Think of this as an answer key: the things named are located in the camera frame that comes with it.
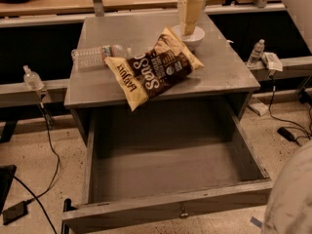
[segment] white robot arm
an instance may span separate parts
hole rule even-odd
[[[179,0],[177,10],[179,15],[180,32],[182,36],[191,35],[196,27],[198,18],[205,8],[206,0]]]
[[[312,0],[282,2],[312,52]],[[311,181],[312,140],[297,150],[279,173],[267,204],[263,234],[312,233]]]

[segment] chip bag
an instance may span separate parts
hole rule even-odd
[[[105,61],[132,111],[161,95],[192,71],[204,67],[167,27],[151,51],[129,59],[108,57]]]

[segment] wire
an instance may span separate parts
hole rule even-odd
[[[298,137],[294,140],[294,142],[295,142],[298,146],[302,146],[302,145],[298,142],[298,139],[301,138],[301,137],[307,137],[307,138],[311,139],[311,136],[312,136],[312,134],[311,134],[311,133],[312,133],[312,116],[311,116],[311,108],[312,108],[312,106],[311,106],[310,109],[309,109],[309,116],[310,116],[310,120],[311,120],[310,126],[309,126],[309,131],[310,131],[310,133],[309,133],[308,131],[306,131],[306,129],[305,129],[304,127],[302,127],[300,124],[298,124],[298,123],[296,123],[296,122],[294,122],[294,121],[285,120],[285,119],[281,119],[281,118],[278,118],[278,117],[276,117],[276,116],[273,116],[272,111],[271,111],[271,106],[272,106],[272,103],[273,103],[273,100],[274,100],[274,96],[275,96],[275,92],[276,92],[276,86],[275,86],[274,77],[273,77],[273,76],[270,76],[270,78],[271,78],[271,80],[273,81],[273,94],[272,94],[272,98],[271,98],[271,101],[270,101],[270,104],[269,104],[270,116],[271,116],[273,119],[275,119],[275,120],[282,121],[282,122],[288,122],[288,123],[291,123],[291,124],[294,124],[294,125],[298,126],[298,128],[297,128],[297,127],[285,127],[285,128],[297,129],[297,130],[300,130],[300,131],[302,131],[302,132],[304,133],[304,136],[298,136]]]
[[[41,204],[41,202],[40,202],[40,200],[38,199],[38,197],[29,189],[29,187],[28,187],[27,185],[25,185],[24,182],[22,182],[18,177],[16,177],[15,175],[13,175],[10,171],[5,170],[5,169],[2,169],[2,168],[0,168],[0,170],[3,170],[3,171],[5,171],[5,172],[7,172],[11,177],[13,177],[18,183],[20,183],[20,184],[34,197],[34,199],[38,202],[39,206],[41,207],[41,209],[42,209],[42,211],[43,211],[45,217],[46,217],[47,220],[49,221],[49,223],[50,223],[51,227],[53,228],[54,232],[55,232],[56,234],[58,234],[57,231],[56,231],[56,229],[55,229],[55,227],[53,226],[53,224],[52,224],[52,222],[51,222],[51,220],[50,220],[48,214],[47,214],[47,211],[45,210],[45,208],[44,208],[43,205]]]
[[[54,175],[53,175],[53,177],[52,177],[52,180],[51,180],[51,182],[50,182],[48,188],[47,188],[44,192],[42,192],[41,194],[39,194],[39,195],[37,196],[37,198],[40,198],[41,196],[45,195],[45,194],[52,188],[53,182],[55,181],[55,178],[56,178],[56,176],[57,176],[57,174],[58,174],[59,166],[60,166],[60,157],[59,157],[59,155],[56,153],[56,151],[54,150],[54,148],[52,147],[51,136],[50,136],[50,130],[49,130],[49,124],[48,124],[48,119],[47,119],[47,116],[46,116],[45,113],[43,113],[43,117],[44,117],[44,119],[45,119],[45,123],[46,123],[46,127],[47,127],[47,133],[48,133],[48,139],[49,139],[50,148],[51,148],[52,152],[57,156],[58,161],[57,161],[56,171],[55,171],[55,173],[54,173]],[[28,204],[32,203],[34,200],[35,200],[35,198],[29,199],[29,200],[26,201],[26,204],[28,205]]]

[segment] plastic water bottle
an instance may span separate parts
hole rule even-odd
[[[23,70],[25,71],[23,80],[30,90],[40,91],[45,87],[42,80],[40,79],[40,76],[36,72],[31,71],[27,65],[23,67]]]
[[[260,60],[263,51],[264,51],[264,40],[261,39],[253,47],[253,51],[250,55],[250,58],[247,61],[248,68],[256,66],[256,63]]]
[[[71,52],[74,68],[76,69],[105,66],[105,58],[107,57],[127,59],[131,55],[131,48],[127,48],[125,51],[121,45],[106,45],[89,49],[75,49]]]

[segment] gray cabinet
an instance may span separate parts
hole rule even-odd
[[[176,13],[86,19],[79,48],[151,48]],[[205,68],[135,112],[108,68],[73,69],[65,105],[88,146],[84,200],[63,214],[75,233],[264,205],[272,187],[240,126],[259,85],[206,15]]]

